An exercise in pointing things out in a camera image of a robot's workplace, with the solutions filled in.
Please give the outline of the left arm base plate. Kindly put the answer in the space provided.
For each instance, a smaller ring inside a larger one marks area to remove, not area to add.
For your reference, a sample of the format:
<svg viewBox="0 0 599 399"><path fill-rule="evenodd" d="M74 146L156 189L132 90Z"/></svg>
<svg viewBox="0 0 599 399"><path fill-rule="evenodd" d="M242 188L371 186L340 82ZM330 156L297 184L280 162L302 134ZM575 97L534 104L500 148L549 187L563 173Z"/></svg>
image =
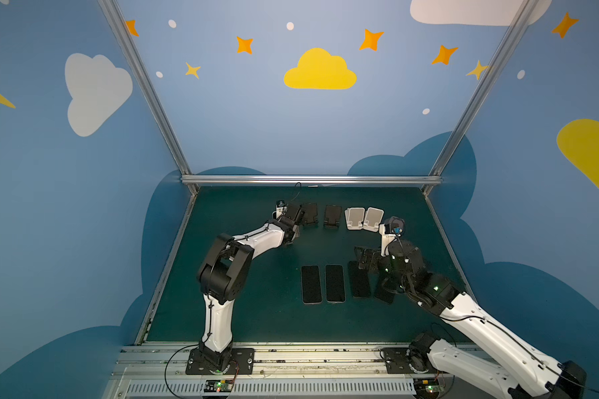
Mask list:
<svg viewBox="0 0 599 399"><path fill-rule="evenodd" d="M252 348L231 348L214 352L204 347L191 351L186 375L251 375L254 366L255 350Z"/></svg>

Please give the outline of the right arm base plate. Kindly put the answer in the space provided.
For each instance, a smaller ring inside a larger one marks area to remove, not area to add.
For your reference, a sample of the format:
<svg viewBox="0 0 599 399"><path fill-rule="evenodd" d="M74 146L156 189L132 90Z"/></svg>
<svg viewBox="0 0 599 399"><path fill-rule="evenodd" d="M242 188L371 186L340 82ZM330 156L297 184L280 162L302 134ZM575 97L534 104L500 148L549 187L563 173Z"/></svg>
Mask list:
<svg viewBox="0 0 599 399"><path fill-rule="evenodd" d="M410 347L384 347L379 352L388 374L429 374L438 370L428 355Z"/></svg>

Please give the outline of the black phone front stand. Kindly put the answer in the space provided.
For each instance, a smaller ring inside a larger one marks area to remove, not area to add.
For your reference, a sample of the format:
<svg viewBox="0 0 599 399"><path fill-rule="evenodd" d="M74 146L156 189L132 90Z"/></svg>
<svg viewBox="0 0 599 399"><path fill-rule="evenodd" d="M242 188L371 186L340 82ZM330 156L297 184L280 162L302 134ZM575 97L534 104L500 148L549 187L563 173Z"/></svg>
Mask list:
<svg viewBox="0 0 599 399"><path fill-rule="evenodd" d="M394 302L395 293L387 290L382 279L379 279L374 290L374 297L386 304L392 304Z"/></svg>

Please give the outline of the pink-edged phone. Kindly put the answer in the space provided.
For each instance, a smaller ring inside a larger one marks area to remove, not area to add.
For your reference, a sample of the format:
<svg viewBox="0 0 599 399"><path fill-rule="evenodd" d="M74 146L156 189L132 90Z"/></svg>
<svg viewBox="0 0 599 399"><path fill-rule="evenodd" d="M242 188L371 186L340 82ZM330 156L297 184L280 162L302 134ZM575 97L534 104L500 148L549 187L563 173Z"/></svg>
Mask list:
<svg viewBox="0 0 599 399"><path fill-rule="evenodd" d="M319 267L307 265L301 267L302 301L304 304L321 304L322 289Z"/></svg>

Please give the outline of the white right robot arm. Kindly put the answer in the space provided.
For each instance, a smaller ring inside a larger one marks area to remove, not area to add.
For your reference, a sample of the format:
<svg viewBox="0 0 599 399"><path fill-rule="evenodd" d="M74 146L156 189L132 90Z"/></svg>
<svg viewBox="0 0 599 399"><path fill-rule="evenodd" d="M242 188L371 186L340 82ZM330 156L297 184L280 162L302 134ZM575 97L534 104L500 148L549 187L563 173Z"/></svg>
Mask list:
<svg viewBox="0 0 599 399"><path fill-rule="evenodd" d="M360 270L379 274L380 290L406 296L489 356L484 360L422 332L406 348L381 352L388 372L449 373L496 398L583 397L582 367L525 342L445 275L428 270L419 248L398 240L381 249L358 247L355 255Z"/></svg>

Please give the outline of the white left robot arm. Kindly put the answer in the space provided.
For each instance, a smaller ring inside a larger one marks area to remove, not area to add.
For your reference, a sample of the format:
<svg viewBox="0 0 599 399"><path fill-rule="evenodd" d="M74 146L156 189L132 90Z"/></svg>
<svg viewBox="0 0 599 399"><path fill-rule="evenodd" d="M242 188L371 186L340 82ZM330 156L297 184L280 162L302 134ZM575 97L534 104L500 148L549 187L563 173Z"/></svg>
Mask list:
<svg viewBox="0 0 599 399"><path fill-rule="evenodd" d="M198 353L211 371L223 372L230 365L233 309L252 261L271 249L291 244L305 213L301 205L279 202L263 226L244 234L219 234L214 240L196 276L206 311Z"/></svg>

